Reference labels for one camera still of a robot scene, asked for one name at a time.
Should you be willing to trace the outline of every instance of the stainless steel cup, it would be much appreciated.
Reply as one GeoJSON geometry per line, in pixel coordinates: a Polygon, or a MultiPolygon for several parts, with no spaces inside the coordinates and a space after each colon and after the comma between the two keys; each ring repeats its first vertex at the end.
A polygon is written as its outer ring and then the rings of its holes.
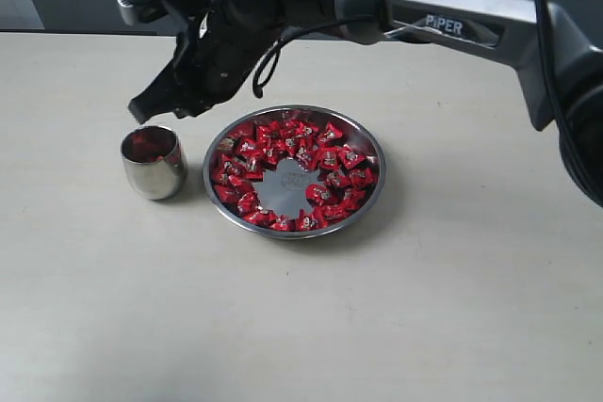
{"type": "Polygon", "coordinates": [[[163,126],[144,126],[123,139],[122,160],[130,185],[149,200],[178,193],[188,175],[176,134],[163,126]]]}

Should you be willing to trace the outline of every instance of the bowl rim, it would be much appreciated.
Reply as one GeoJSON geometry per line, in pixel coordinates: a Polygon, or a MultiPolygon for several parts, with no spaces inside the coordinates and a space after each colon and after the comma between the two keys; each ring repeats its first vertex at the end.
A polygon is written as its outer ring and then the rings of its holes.
{"type": "Polygon", "coordinates": [[[385,175],[386,175],[385,155],[383,154],[383,149],[382,149],[381,145],[379,144],[379,142],[377,141],[377,139],[358,121],[355,121],[346,115],[335,112],[328,108],[318,107],[315,105],[276,105],[273,107],[267,107],[267,108],[263,108],[261,110],[257,110],[248,115],[245,115],[244,117],[239,118],[236,121],[233,121],[228,126],[226,126],[218,134],[218,136],[211,142],[211,145],[209,145],[209,148],[207,149],[207,152],[205,153],[205,159],[204,159],[204,164],[203,164],[203,179],[204,179],[205,191],[207,192],[207,196],[209,197],[209,199],[218,208],[218,211],[223,216],[225,216],[230,221],[235,223],[237,226],[239,226],[245,230],[248,230],[248,231],[251,231],[254,233],[260,233],[266,237],[270,237],[270,238],[274,238],[274,239],[284,239],[284,240],[295,240],[295,239],[307,239],[307,238],[313,238],[313,237],[320,237],[325,234],[334,233],[335,231],[342,230],[342,229],[350,226],[351,224],[357,222],[366,212],[368,212],[375,205],[375,203],[377,202],[377,199],[380,197],[381,192],[383,190],[383,186],[385,185],[385,175]],[[368,140],[372,144],[373,148],[375,149],[375,152],[377,154],[377,158],[379,161],[379,180],[377,181],[377,184],[375,185],[375,189],[373,190],[373,193],[371,194],[368,201],[358,211],[354,212],[351,216],[349,216],[345,220],[340,221],[339,223],[335,223],[335,225],[331,225],[326,228],[322,228],[320,230],[296,231],[296,232],[275,231],[275,230],[271,230],[268,228],[262,228],[262,227],[259,227],[256,225],[252,225],[251,223],[248,223],[247,221],[243,220],[242,218],[236,216],[223,205],[223,203],[218,198],[218,195],[216,195],[216,192],[215,192],[214,187],[211,182],[211,177],[209,174],[209,167],[210,167],[210,162],[212,160],[212,156],[216,152],[218,145],[226,138],[226,135],[232,129],[234,129],[236,126],[238,126],[242,122],[252,120],[254,117],[258,117],[260,115],[265,115],[265,114],[272,113],[272,112],[279,112],[279,111],[283,111],[283,110],[307,110],[307,111],[312,111],[312,112],[317,112],[317,113],[322,113],[322,114],[331,115],[333,117],[337,117],[340,120],[350,123],[356,129],[358,129],[362,134],[364,134],[366,136],[366,138],[368,138],[368,140]]]}

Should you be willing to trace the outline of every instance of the black cable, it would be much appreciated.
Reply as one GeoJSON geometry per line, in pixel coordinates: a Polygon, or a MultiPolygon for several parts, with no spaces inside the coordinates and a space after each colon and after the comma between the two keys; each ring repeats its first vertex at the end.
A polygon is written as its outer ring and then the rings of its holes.
{"type": "Polygon", "coordinates": [[[260,99],[264,96],[263,88],[270,82],[270,79],[272,79],[272,76],[274,75],[274,72],[276,71],[276,65],[278,64],[279,58],[281,57],[281,51],[283,50],[283,48],[285,46],[287,46],[293,40],[304,37],[311,33],[321,32],[323,30],[333,28],[333,27],[339,27],[341,25],[352,24],[352,23],[367,23],[367,22],[374,22],[374,21],[375,21],[374,16],[368,16],[368,15],[367,16],[354,16],[354,17],[347,18],[347,19],[340,19],[338,21],[332,21],[330,23],[316,25],[314,27],[304,28],[302,30],[293,32],[286,37],[282,37],[280,40],[276,41],[276,43],[270,48],[269,51],[267,51],[264,54],[262,61],[257,66],[257,69],[255,70],[255,74],[253,75],[253,83],[252,83],[253,94],[255,95],[256,98],[260,98],[260,99]],[[266,76],[266,79],[264,81],[260,82],[260,77],[262,76],[262,73],[266,70],[267,66],[269,65],[270,61],[273,58],[274,58],[274,61],[272,62],[272,66],[270,67],[270,71],[269,71],[268,75],[266,76]]]}
{"type": "Polygon", "coordinates": [[[555,75],[555,44],[553,37],[553,23],[548,10],[546,0],[534,0],[536,9],[536,28],[538,32],[538,44],[540,48],[540,63],[545,79],[546,95],[550,100],[555,122],[560,134],[560,142],[565,147],[568,164],[576,173],[583,189],[598,204],[603,205],[603,190],[595,182],[593,175],[584,164],[579,152],[574,135],[567,123],[563,112],[561,95],[555,75]]]}

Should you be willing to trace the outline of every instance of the robotic arm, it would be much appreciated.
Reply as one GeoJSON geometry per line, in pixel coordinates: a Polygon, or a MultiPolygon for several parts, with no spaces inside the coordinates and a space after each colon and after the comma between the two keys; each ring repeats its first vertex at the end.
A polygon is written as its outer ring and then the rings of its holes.
{"type": "Polygon", "coordinates": [[[228,101],[289,27],[436,43],[513,67],[533,127],[558,123],[568,172],[603,207],[603,0],[117,1],[129,24],[170,15],[180,28],[172,60],[129,105],[140,123],[228,101]]]}

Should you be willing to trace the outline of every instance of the stainless steel bowl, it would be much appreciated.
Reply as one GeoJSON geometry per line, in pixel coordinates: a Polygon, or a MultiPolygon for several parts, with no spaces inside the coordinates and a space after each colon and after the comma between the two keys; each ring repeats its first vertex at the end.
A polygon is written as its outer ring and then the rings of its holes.
{"type": "MultiPolygon", "coordinates": [[[[305,198],[305,188],[310,184],[316,183],[319,171],[308,172],[302,169],[295,160],[282,160],[275,171],[267,170],[264,173],[264,181],[253,183],[257,190],[262,208],[270,209],[278,215],[297,217],[300,209],[311,211],[312,207],[305,198]]],[[[204,184],[205,190],[211,201],[218,207],[218,210],[229,220],[254,233],[260,233],[267,237],[277,239],[305,239],[317,237],[320,235],[333,233],[350,226],[360,219],[379,198],[383,185],[385,184],[385,157],[383,151],[373,135],[361,126],[358,122],[327,110],[326,108],[314,107],[311,105],[284,105],[259,110],[247,115],[240,120],[233,122],[226,127],[213,141],[204,161],[204,184]],[[344,133],[345,143],[355,151],[367,157],[368,166],[377,177],[377,183],[371,187],[367,193],[368,198],[364,205],[348,218],[339,223],[328,226],[327,228],[313,230],[308,232],[279,232],[271,229],[261,228],[252,225],[224,205],[218,198],[210,175],[218,165],[219,149],[228,142],[228,137],[241,125],[252,122],[255,125],[266,125],[272,121],[287,121],[298,119],[311,121],[318,125],[321,130],[328,122],[331,122],[337,129],[344,133]]]]}

